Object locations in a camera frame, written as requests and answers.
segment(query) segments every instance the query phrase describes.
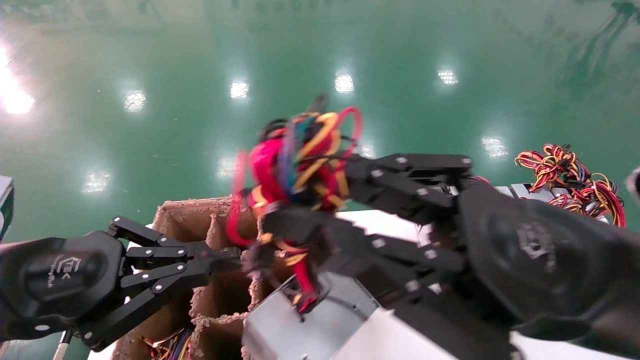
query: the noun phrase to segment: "black plastic part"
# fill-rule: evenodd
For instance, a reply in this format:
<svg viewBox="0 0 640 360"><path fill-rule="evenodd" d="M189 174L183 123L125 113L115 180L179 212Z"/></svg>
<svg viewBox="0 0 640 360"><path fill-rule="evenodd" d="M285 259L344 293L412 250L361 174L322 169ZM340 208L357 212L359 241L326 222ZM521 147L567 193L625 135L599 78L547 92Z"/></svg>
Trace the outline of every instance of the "black plastic part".
<svg viewBox="0 0 640 360"><path fill-rule="evenodd" d="M447 181L449 174L462 174L468 170L464 159L445 155L423 158L417 154L396 154L370 160L353 155L345 166L345 174L354 201L426 225L451 217L453 199L450 195L410 179L409 171L420 170L434 177L442 177L439 181ZM438 166L446 166L446 170L437 172L436 165L430 161Z"/></svg>
<svg viewBox="0 0 640 360"><path fill-rule="evenodd" d="M215 273L240 269L238 249L211 250L204 241L181 243L125 217L116 217L109 228L113 236L145 245L127 251L124 270L134 266L149 271L121 271L117 296L79 324L83 343L94 351L124 336L171 299L205 286ZM123 304L126 296L131 300Z"/></svg>
<svg viewBox="0 0 640 360"><path fill-rule="evenodd" d="M459 196L475 274L526 336L640 358L640 238L479 184Z"/></svg>
<svg viewBox="0 0 640 360"><path fill-rule="evenodd" d="M0 341L67 330L111 295L123 252L102 231L0 245Z"/></svg>

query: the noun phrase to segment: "cardboard divider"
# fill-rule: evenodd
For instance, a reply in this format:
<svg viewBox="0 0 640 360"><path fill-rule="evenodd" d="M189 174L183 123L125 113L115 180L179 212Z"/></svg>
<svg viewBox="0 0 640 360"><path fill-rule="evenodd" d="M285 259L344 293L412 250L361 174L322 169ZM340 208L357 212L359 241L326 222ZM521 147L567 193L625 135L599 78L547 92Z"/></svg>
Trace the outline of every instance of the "cardboard divider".
<svg viewBox="0 0 640 360"><path fill-rule="evenodd" d="M153 228L182 242L204 240L214 250L224 249L232 246L225 236L231 207L231 197L167 201L158 207ZM248 208L241 209L237 230L243 238L256 237L257 226ZM274 274L280 282L291 276L281 258L275 259ZM243 321L273 290L272 285L249 279L240 271L216 275L207 286L173 300L118 340L112 360L147 360L141 336L165 338L189 321L195 327L193 358L249 360L241 345Z"/></svg>

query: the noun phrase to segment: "wire bundle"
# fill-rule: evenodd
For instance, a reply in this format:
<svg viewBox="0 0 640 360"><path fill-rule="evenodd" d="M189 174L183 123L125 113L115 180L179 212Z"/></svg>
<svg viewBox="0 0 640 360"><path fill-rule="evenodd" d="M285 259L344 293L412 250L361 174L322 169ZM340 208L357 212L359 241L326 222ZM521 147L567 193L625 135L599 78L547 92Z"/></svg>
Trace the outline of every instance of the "wire bundle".
<svg viewBox="0 0 640 360"><path fill-rule="evenodd" d="M567 188L569 195L554 197L549 204L589 217L611 216L618 227L626 226L623 201L616 195L618 187L601 173L590 173L570 145L545 144L543 153L524 151L515 158L517 165L533 169L536 181L529 188L536 192L545 185L548 188Z"/></svg>
<svg viewBox="0 0 640 360"><path fill-rule="evenodd" d="M265 210L279 204L301 204L327 213L344 207L349 197L344 167L357 147L362 114L354 107L340 113L325 113L325 108L326 100L320 96L306 112L270 122L260 132L258 144L251 152L239 154L232 190L237 196L226 228L228 237L236 245L249 247L253 241L237 233L247 164L256 186L246 192L246 203L259 224ZM340 127L350 115L354 119L353 134L342 136ZM299 309L304 311L319 296L306 259L307 251L286 240L274 239L270 234L259 234L257 241L273 242L285 254L285 262L300 286L294 303L299 302Z"/></svg>
<svg viewBox="0 0 640 360"><path fill-rule="evenodd" d="M142 337L147 345L151 360L190 360L191 329L179 329L159 341Z"/></svg>

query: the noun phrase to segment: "red wire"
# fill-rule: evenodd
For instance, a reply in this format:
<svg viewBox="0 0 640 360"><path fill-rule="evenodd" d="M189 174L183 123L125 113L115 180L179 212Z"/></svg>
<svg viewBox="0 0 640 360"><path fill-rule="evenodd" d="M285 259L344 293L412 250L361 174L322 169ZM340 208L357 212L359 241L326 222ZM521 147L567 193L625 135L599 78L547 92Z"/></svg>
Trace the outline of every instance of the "red wire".
<svg viewBox="0 0 640 360"><path fill-rule="evenodd" d="M336 120L336 125L340 126L344 121L344 119L346 119L346 117L349 116L349 114L353 114L353 134L351 135L353 141L351 142L349 147L344 151L345 159L349 158L356 148L356 145L362 133L362 122L363 122L362 113L360 112L360 109L356 108L355 106L350 106L340 111L340 113L338 114L338 120ZM342 171L346 163L347 163L346 160L340 160L340 165L338 165L338 167L333 171L333 173L336 174ZM333 176L333 179L328 186L329 192L327 193L325 198L328 198L329 195L335 194L336 186L338 186L338 179L337 177Z"/></svg>
<svg viewBox="0 0 640 360"><path fill-rule="evenodd" d="M231 203L231 209L229 211L229 218L227 220L226 231L229 240L234 245L239 247L248 247L251 243L251 239L245 239L238 233L238 217L240 216L240 209L242 206L242 187L244 185L244 164L246 163L246 151L241 151L237 155L236 159L236 172L234 174L232 183L232 196L234 197Z"/></svg>
<svg viewBox="0 0 640 360"><path fill-rule="evenodd" d="M281 138L269 139L256 145L249 155L253 178L256 183L262 185L262 196L270 204L286 199L274 174L281 146Z"/></svg>

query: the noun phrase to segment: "epoxy floor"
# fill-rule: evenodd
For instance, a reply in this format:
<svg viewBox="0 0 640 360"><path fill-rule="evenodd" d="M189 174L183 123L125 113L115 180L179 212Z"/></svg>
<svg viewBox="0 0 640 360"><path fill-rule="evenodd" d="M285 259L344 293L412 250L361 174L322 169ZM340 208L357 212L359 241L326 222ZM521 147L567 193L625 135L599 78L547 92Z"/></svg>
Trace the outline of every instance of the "epoxy floor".
<svg viewBox="0 0 640 360"><path fill-rule="evenodd" d="M573 0L0 0L7 241L72 237L230 190L239 149L320 92L359 106L362 150L461 153L494 184L571 143L622 182L640 165L632 3ZM639 212L626 192L630 227ZM12 345L49 359L58 338ZM77 343L67 359L86 356Z"/></svg>

